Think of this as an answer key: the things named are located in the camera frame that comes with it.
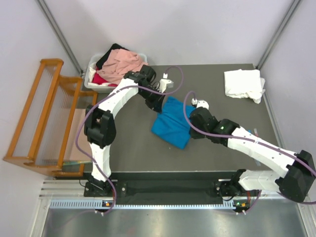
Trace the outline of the blue t shirt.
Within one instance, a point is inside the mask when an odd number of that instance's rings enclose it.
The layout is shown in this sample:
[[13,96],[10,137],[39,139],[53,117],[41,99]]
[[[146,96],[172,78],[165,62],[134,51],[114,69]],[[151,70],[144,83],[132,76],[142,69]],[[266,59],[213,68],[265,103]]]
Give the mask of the blue t shirt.
[[153,134],[179,149],[184,149],[190,140],[190,126],[184,117],[183,109],[186,109],[189,117],[195,108],[184,106],[183,102],[169,96],[151,129]]

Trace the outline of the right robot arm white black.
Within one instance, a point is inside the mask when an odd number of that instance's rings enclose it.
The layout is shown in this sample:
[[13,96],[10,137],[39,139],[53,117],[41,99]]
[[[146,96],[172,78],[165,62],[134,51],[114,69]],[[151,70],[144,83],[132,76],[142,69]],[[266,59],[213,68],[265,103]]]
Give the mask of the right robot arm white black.
[[227,183],[229,194],[240,196],[251,190],[273,191],[294,202],[304,202],[316,179],[313,157],[309,152],[296,153],[274,146],[236,122],[217,120],[204,107],[194,109],[189,121],[193,139],[207,138],[269,167],[268,171],[238,170]]

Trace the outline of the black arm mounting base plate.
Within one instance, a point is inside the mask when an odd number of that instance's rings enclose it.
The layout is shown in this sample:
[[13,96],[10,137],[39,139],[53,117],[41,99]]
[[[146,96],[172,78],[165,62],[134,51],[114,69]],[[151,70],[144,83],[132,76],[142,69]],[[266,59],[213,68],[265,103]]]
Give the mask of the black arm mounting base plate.
[[110,181],[114,184],[119,198],[134,194],[206,194],[207,197],[255,197],[258,191],[233,191],[228,187],[233,171],[192,171],[192,172],[113,172]]

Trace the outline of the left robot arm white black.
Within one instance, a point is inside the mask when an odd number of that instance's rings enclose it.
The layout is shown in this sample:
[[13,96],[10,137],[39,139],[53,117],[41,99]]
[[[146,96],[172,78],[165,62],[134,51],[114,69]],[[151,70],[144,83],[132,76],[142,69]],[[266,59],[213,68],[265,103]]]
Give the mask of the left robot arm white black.
[[167,78],[168,74],[164,73],[162,79],[154,86],[152,79],[155,77],[156,72],[147,65],[142,66],[139,72],[129,71],[109,94],[107,100],[100,103],[87,117],[83,131],[94,162],[91,177],[85,184],[84,196],[106,197],[114,193],[111,182],[106,178],[111,175],[110,147],[117,133],[115,117],[128,100],[137,94],[145,99],[149,109],[161,113],[165,97],[163,93],[173,82]]

